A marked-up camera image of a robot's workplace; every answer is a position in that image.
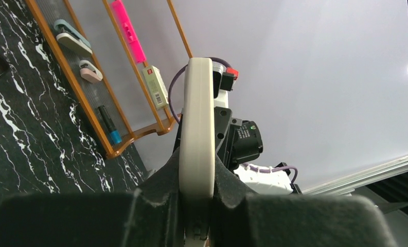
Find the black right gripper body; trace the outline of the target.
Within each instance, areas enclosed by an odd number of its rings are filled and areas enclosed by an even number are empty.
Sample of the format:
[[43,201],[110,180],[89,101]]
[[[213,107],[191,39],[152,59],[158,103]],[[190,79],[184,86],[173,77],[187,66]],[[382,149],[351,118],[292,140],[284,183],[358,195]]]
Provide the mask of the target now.
[[229,108],[185,108],[177,131],[173,165],[179,171],[229,171],[257,159],[263,141],[256,123],[234,119]]

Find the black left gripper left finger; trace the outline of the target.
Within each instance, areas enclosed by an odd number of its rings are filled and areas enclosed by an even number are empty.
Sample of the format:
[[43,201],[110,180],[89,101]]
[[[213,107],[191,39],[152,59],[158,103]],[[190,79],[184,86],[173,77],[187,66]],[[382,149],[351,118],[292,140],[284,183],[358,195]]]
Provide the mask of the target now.
[[182,246],[179,152],[134,191],[20,194],[0,205],[0,246]]

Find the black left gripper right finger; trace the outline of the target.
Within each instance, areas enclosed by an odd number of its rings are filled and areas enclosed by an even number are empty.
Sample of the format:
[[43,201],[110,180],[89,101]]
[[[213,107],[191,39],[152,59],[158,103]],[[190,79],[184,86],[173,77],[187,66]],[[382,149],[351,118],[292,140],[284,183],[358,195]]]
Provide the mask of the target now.
[[261,195],[215,161],[212,246],[396,246],[364,197]]

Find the beige phone case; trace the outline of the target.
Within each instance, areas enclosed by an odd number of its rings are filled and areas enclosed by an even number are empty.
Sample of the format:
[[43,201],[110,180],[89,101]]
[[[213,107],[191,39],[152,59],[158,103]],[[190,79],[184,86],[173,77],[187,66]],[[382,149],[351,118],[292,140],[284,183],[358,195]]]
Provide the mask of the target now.
[[179,190],[185,246],[205,246],[215,185],[212,60],[191,58],[184,82]]

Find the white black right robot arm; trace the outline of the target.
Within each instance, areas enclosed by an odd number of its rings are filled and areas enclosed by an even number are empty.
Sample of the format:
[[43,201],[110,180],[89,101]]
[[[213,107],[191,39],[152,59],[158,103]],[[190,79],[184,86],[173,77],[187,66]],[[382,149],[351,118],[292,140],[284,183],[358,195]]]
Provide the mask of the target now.
[[228,108],[184,108],[180,125],[175,144],[179,148],[179,186],[183,195],[211,198],[217,161],[258,193],[299,193],[296,167],[251,163],[263,152],[262,136],[254,121],[233,118]]

